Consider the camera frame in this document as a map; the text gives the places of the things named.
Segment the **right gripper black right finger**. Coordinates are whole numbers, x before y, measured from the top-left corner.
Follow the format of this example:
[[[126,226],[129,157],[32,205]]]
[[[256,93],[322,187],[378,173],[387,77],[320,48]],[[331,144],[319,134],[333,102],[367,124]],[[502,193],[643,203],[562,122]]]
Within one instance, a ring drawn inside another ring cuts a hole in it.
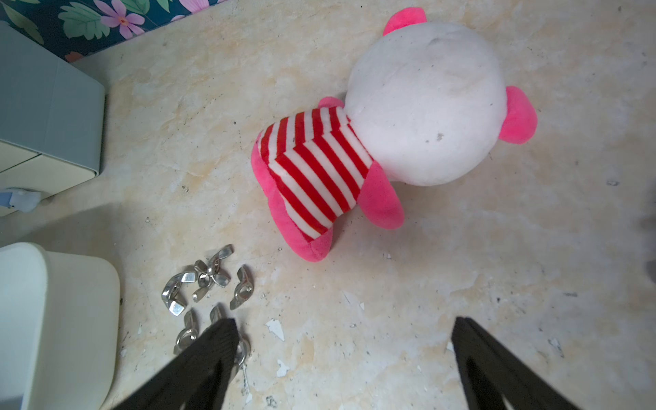
[[[474,319],[458,317],[451,342],[468,408],[577,409]]]

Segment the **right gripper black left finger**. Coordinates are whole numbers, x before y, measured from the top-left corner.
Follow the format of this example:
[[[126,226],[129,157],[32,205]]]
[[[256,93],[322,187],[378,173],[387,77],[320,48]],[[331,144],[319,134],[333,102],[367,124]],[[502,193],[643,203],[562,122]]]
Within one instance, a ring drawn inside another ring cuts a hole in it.
[[[119,409],[220,409],[232,380],[239,333],[234,319],[220,319]]]

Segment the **silver wing nut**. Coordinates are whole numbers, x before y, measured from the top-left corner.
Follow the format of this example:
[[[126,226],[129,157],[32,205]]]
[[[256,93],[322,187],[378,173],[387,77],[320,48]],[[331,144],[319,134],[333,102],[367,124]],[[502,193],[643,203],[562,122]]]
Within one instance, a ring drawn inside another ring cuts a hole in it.
[[[246,368],[246,361],[251,356],[251,345],[246,336],[239,335],[236,355],[231,371],[231,380],[234,380],[237,374]]]
[[[177,273],[167,281],[162,291],[162,301],[170,314],[178,317],[186,310],[187,302],[181,295],[180,290],[183,285],[193,284],[196,280],[197,273],[187,271]]]
[[[198,289],[195,290],[192,294],[192,299],[194,302],[200,302],[203,297],[207,295],[214,282],[211,278],[208,265],[204,261],[197,260],[193,268],[196,272],[196,282],[198,284]]]
[[[214,254],[208,261],[208,275],[219,287],[226,288],[231,282],[231,276],[222,269],[222,261],[233,254],[233,247],[227,244]]]
[[[232,311],[246,303],[252,297],[255,290],[255,281],[248,265],[244,264],[237,270],[237,278],[238,283],[229,304],[229,308]]]
[[[189,348],[199,337],[199,324],[196,319],[196,313],[193,309],[190,309],[184,315],[184,328],[178,334],[175,345],[174,345],[174,355],[179,355],[184,350]]]
[[[225,319],[226,313],[224,306],[221,303],[217,303],[212,307],[209,313],[209,319],[210,319],[210,324],[214,325],[218,323],[219,321]]]

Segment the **white storage tray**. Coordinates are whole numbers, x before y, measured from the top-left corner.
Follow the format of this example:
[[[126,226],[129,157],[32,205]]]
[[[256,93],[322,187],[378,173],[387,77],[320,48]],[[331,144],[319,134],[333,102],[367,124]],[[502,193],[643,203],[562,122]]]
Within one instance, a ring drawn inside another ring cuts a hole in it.
[[[120,279],[92,256],[1,249],[1,407],[99,409],[114,377]]]

